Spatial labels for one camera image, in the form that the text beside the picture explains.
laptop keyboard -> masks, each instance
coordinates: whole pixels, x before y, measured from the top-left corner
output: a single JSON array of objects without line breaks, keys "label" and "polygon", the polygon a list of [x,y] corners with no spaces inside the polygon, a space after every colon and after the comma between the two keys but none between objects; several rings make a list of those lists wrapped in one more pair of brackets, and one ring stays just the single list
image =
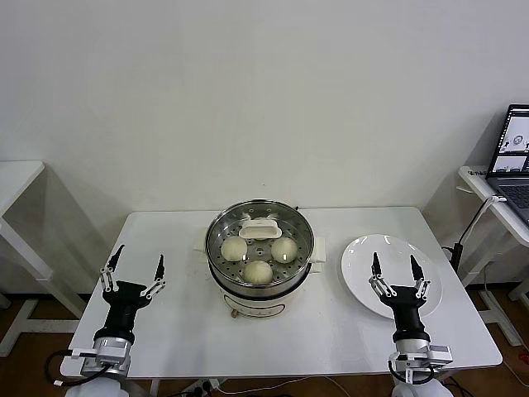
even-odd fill
[{"label": "laptop keyboard", "polygon": [[500,187],[519,208],[529,208],[529,184]]}]

laptop screen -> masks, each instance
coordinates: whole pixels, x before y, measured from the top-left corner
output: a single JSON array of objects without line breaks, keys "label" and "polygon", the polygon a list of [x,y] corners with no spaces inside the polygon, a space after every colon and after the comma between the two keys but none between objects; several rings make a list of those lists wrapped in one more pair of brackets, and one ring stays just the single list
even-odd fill
[{"label": "laptop screen", "polygon": [[509,107],[488,176],[529,175],[529,106]]}]

white table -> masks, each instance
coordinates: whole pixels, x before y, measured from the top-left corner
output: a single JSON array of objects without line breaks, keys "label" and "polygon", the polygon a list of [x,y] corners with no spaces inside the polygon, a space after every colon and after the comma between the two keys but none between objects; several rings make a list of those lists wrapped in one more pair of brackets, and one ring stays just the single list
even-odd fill
[{"label": "white table", "polygon": [[[433,342],[450,345],[449,369],[496,366],[502,356],[416,208],[305,209],[315,236],[326,241],[322,273],[309,275],[275,318],[231,317],[194,239],[214,211],[133,213],[117,238],[125,244],[115,280],[147,284],[163,252],[167,287],[136,316],[131,378],[378,374],[388,371],[393,320],[358,302],[341,278],[341,254],[359,236],[383,233],[418,246],[443,283],[437,310],[423,319]],[[91,347],[108,305],[97,284],[70,344]],[[82,362],[65,358],[63,375]]]},{"label": "white table", "polygon": [[[475,193],[482,201],[497,193],[485,179],[487,169],[485,165],[471,165],[461,167],[459,170],[459,176],[470,187],[470,193]],[[495,203],[490,210],[499,222],[461,265],[458,273],[463,285],[472,282],[498,253],[506,253],[518,244],[529,246],[529,227],[506,203]],[[529,292],[529,279],[516,287],[509,294],[509,298],[520,299],[529,309],[527,292]],[[479,312],[483,320],[486,323],[497,323],[511,345],[521,346],[522,341],[512,331],[512,324],[507,315],[498,309],[501,308],[498,301],[485,291],[480,291],[479,295],[489,307],[489,310]]]},{"label": "white table", "polygon": [[[25,259],[21,264],[59,300],[70,312],[80,318],[86,303],[31,249],[29,245],[2,217],[26,188],[42,172],[41,161],[0,161],[0,236],[2,236]],[[0,307],[9,301],[0,295]],[[11,352],[22,332],[73,332],[78,320],[30,320],[28,317],[37,305],[34,299],[27,300],[0,342],[0,357]]]}]

laptop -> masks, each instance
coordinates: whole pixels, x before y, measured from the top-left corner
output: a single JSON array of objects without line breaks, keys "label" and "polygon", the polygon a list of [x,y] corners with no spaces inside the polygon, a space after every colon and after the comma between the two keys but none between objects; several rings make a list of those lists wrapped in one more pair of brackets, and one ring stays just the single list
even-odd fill
[{"label": "laptop", "polygon": [[509,106],[486,179],[529,224],[529,105]]}]

floor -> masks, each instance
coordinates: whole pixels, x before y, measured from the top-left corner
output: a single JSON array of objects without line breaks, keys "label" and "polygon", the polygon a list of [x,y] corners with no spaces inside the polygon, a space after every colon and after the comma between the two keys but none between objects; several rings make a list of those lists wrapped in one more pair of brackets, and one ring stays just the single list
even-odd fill
[{"label": "floor", "polygon": [[[525,341],[529,342],[529,312],[520,303],[511,302],[507,298],[506,289],[496,289],[494,295],[508,313],[517,330]],[[483,302],[477,292],[470,291],[470,297],[477,309],[485,309]],[[22,301],[14,301],[11,308],[0,309],[0,337],[8,329],[11,321],[17,315]],[[72,318],[71,314],[54,300],[42,300],[33,313],[33,318]],[[529,383],[529,365],[525,364],[518,355],[524,352],[523,347],[511,347],[505,337],[495,325],[488,326],[494,340],[498,344],[505,361]],[[46,383],[42,375],[42,366],[48,355],[56,350],[67,348],[72,335],[42,335],[23,334],[15,345],[8,358],[0,358],[0,395],[1,396],[43,396],[55,397],[64,395],[64,390],[55,388]],[[58,374],[59,362],[55,363],[55,373]],[[516,378],[509,372],[506,366],[483,370],[461,371],[455,374],[460,384],[469,390],[475,397],[498,396],[498,395],[529,395],[529,390],[521,386]],[[334,377],[351,397],[354,396],[390,396],[393,383],[389,375],[367,375],[367,376],[337,376]],[[229,380],[222,388],[225,391],[248,390],[258,387],[277,385],[284,380],[280,379],[244,379]],[[148,390],[148,380],[138,382],[141,387]],[[181,391],[183,387],[193,383],[193,380],[163,380],[160,382],[158,396],[167,397]],[[275,390],[265,390],[246,396],[279,396],[292,395],[293,397],[320,397],[320,396],[342,396],[343,393],[325,378],[311,378],[297,383],[282,386]]]}]

